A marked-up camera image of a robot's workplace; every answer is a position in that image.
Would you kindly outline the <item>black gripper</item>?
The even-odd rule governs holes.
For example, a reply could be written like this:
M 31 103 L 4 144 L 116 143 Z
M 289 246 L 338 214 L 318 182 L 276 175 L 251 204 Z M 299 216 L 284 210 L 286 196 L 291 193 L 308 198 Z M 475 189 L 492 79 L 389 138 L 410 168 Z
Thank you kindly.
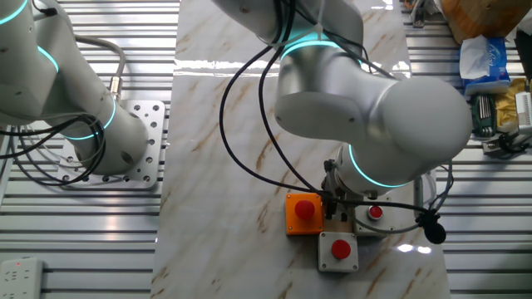
M 337 180 L 337 176 L 334 170 L 326 172 L 325 177 L 322 181 L 322 189 L 323 191 L 329 192 L 333 197 L 337 199 L 340 199 L 343 201 L 349 199 L 349 195 L 347 194 L 346 189 Z M 325 219 L 332 220 L 333 215 L 335 214 L 335 203 L 329 199 L 323 200 L 323 207 L 324 207 Z M 338 208 L 341 211 L 340 213 L 341 221 L 347 222 L 349 219 L 348 208 L 343 204 L 339 204 Z

